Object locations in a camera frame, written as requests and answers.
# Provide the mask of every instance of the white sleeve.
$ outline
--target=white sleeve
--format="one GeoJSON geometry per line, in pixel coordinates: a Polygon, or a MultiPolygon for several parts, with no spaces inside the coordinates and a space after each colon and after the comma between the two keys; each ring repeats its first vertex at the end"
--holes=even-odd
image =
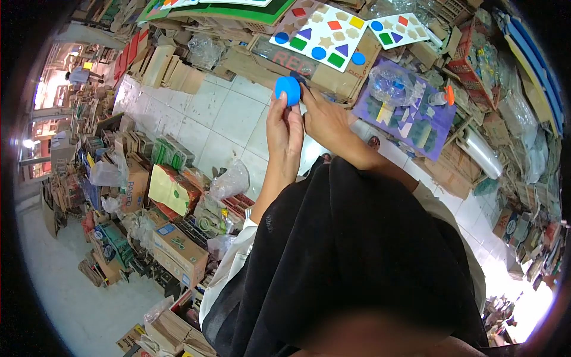
{"type": "Polygon", "coordinates": [[[472,252],[472,248],[470,248],[470,245],[468,245],[468,242],[466,242],[466,239],[462,236],[454,215],[450,212],[448,207],[446,207],[438,197],[434,197],[432,192],[420,181],[412,195],[419,201],[420,205],[426,212],[430,213],[430,215],[435,218],[439,218],[447,222],[458,232],[458,235],[462,239],[462,244],[464,245],[466,258],[468,258],[468,268],[470,269],[470,275],[472,276],[472,282],[474,283],[474,298],[476,300],[476,305],[482,314],[484,312],[484,304],[486,302],[486,277],[474,256],[474,252],[472,252]]]}
{"type": "Polygon", "coordinates": [[[218,295],[220,295],[222,289],[224,289],[224,286],[226,286],[230,279],[232,279],[244,266],[246,258],[252,251],[252,245],[254,244],[257,230],[258,225],[250,218],[246,219],[242,232],[238,234],[222,258],[216,273],[214,273],[212,281],[208,284],[208,287],[204,292],[204,297],[200,304],[200,313],[198,318],[201,327],[202,321],[204,321],[206,315],[210,312],[210,308],[218,298],[218,295]]]}

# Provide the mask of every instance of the human hand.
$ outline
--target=human hand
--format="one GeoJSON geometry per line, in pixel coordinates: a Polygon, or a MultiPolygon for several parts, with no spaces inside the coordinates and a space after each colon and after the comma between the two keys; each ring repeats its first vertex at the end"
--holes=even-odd
{"type": "Polygon", "coordinates": [[[330,102],[316,89],[301,85],[301,100],[307,107],[305,131],[332,153],[341,155],[342,145],[354,136],[349,122],[355,121],[341,106],[330,102]]]}
{"type": "Polygon", "coordinates": [[[297,176],[303,146],[303,120],[299,104],[287,107],[287,94],[280,99],[272,94],[270,110],[266,120],[266,136],[270,162],[282,164],[287,177],[297,176]]]}

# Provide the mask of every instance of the blue wooden circle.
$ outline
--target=blue wooden circle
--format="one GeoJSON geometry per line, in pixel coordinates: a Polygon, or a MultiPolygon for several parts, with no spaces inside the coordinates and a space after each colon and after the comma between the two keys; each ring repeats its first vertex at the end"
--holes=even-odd
{"type": "Polygon", "coordinates": [[[276,39],[277,43],[279,43],[280,45],[283,45],[284,43],[289,41],[289,36],[285,32],[280,32],[280,33],[276,34],[275,39],[276,39]]]}
{"type": "Polygon", "coordinates": [[[280,98],[282,92],[287,94],[288,107],[298,104],[301,97],[301,87],[294,77],[278,78],[274,92],[276,93],[276,99],[280,98]]]}
{"type": "Polygon", "coordinates": [[[361,52],[353,53],[353,56],[351,56],[351,60],[353,61],[354,64],[358,66],[365,64],[365,56],[363,56],[361,52]]]}
{"type": "Polygon", "coordinates": [[[383,24],[380,23],[379,21],[373,21],[373,22],[371,22],[371,28],[373,28],[373,30],[375,30],[375,31],[382,31],[383,30],[383,24]]]}
{"type": "Polygon", "coordinates": [[[311,50],[311,56],[315,59],[324,59],[326,55],[327,52],[321,47],[314,47],[313,50],[311,50]]]}

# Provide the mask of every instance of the plastic wrap roll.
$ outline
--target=plastic wrap roll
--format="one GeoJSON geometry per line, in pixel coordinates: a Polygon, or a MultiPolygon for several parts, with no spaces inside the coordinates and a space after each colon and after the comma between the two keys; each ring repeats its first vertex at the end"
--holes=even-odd
{"type": "Polygon", "coordinates": [[[467,145],[464,145],[458,139],[456,143],[480,165],[486,175],[494,180],[500,177],[502,172],[500,160],[496,157],[490,145],[486,143],[486,140],[470,127],[464,130],[464,140],[467,145]]]}

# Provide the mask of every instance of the blue wooden triangle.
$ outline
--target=blue wooden triangle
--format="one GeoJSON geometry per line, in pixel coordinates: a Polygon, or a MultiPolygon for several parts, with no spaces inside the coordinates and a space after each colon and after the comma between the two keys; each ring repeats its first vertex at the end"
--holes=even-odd
{"type": "Polygon", "coordinates": [[[393,35],[393,39],[395,40],[395,43],[398,43],[400,40],[403,39],[403,37],[399,34],[396,34],[394,32],[391,32],[391,34],[393,35]]]}
{"type": "Polygon", "coordinates": [[[305,30],[299,31],[297,34],[300,36],[303,36],[307,39],[311,39],[311,29],[305,29],[305,30]]]}
{"type": "Polygon", "coordinates": [[[337,51],[339,51],[340,54],[344,55],[345,57],[349,56],[349,45],[342,45],[339,47],[335,47],[335,49],[337,51]]]}

